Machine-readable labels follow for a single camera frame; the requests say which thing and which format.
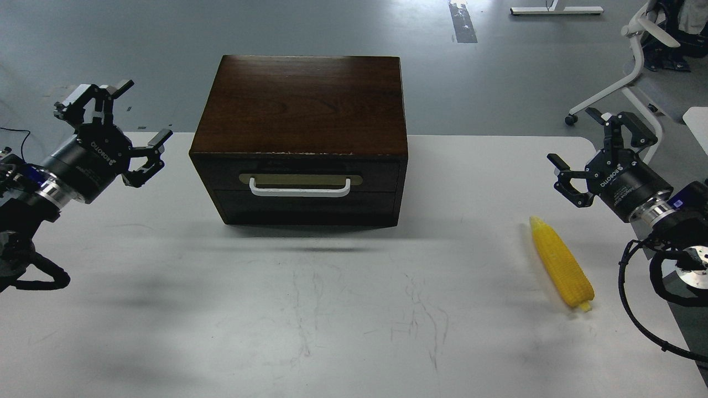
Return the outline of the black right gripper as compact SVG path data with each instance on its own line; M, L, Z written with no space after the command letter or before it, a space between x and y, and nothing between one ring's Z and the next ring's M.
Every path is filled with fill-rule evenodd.
M573 171L558 155L547 154L558 174L554 188L576 207L590 207L599 196L619 219L637 219L637 207L658 198L665 200L674 188L645 164L637 152L625 149L622 128L631 134L630 146L639 151L658 143L657 136L632 112L617 115L602 113L594 107L586 113L603 128L603 149L586 164L587 171ZM587 180L589 192L578 191L572 180Z

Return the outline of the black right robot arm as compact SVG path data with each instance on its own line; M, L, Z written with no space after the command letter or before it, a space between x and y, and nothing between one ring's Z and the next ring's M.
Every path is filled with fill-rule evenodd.
M577 207L599 197L622 222L641 220L664 249L680 251L676 274L706 290L706 186L698 181L679 192L653 171L640 151L658 138L630 112L617 115L589 107L587 113L604 131L603 147L581 171L573 171L557 154L547 159L557 169L555 189Z

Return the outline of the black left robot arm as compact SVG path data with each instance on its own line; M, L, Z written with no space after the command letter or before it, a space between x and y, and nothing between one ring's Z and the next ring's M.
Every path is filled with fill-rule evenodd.
M34 234L43 222L55 222L70 201L89 204L122 177L139 188L164 168L164 143L172 136L162 129L146 146L134 146L114 123L113 103L132 86L81 84L62 102L55 117L73 127L71 138L38 164L2 150L2 289L60 290L68 273L39 254Z

